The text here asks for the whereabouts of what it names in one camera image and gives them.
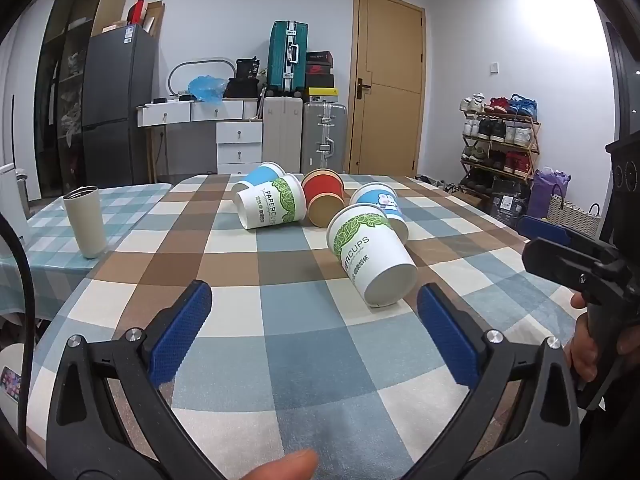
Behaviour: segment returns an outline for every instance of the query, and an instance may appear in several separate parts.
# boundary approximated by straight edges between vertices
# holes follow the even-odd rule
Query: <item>woven basket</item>
[[[554,194],[556,187],[561,193],[560,195]],[[594,206],[598,207],[598,214],[595,215],[591,213]],[[593,204],[589,212],[585,212],[577,205],[565,200],[562,196],[560,186],[555,184],[551,190],[551,202],[549,203],[549,211],[546,218],[552,224],[570,227],[571,229],[595,238],[602,217],[600,216],[600,206],[598,204]]]

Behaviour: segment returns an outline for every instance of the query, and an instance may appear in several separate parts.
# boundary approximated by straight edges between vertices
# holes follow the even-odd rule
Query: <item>checkered tablecloth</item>
[[[242,229],[230,192],[238,178],[198,176],[173,188],[74,291],[36,350],[28,423],[37,449],[69,336],[108,340],[145,327],[194,278],[212,287],[212,312],[161,392],[228,478],[303,447],[320,455],[319,479],[401,476],[467,393],[414,314],[424,283],[511,340],[572,333],[571,292],[524,272],[524,240],[433,186],[344,177],[348,194],[375,180],[398,192],[418,265],[404,300],[370,309],[325,230]],[[136,447],[148,452],[122,391],[114,396]]]
[[[170,184],[100,190],[102,221],[113,248],[167,191]],[[53,319],[71,292],[95,267],[78,250],[62,197],[29,218],[31,240],[25,247],[36,295],[36,316]],[[24,312],[22,286],[13,258],[0,258],[0,315]]]

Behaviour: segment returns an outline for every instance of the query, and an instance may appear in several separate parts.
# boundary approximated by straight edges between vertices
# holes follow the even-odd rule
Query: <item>silver suitcase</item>
[[[302,99],[265,97],[262,114],[262,160],[287,173],[300,172]]]
[[[337,103],[306,103],[302,117],[302,173],[318,168],[343,173],[347,108]]]

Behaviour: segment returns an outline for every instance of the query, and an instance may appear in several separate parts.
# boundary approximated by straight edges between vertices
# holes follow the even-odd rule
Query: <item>beige suitcase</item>
[[[287,173],[300,173],[302,99],[265,97],[262,114],[262,160]]]

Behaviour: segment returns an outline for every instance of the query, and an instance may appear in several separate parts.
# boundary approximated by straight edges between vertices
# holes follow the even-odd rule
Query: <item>door frame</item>
[[[418,166],[420,154],[420,142],[422,140],[422,128],[424,122],[424,100],[426,98],[427,85],[427,16],[424,7],[418,7],[402,0],[388,0],[422,13],[422,85],[420,92],[420,119],[414,152],[414,172]],[[349,104],[347,111],[347,139],[344,153],[344,171],[351,173],[351,143],[353,142],[353,119],[356,104],[356,70],[358,66],[358,29],[360,25],[360,0],[353,0],[353,27],[351,29],[351,68],[349,73]]]

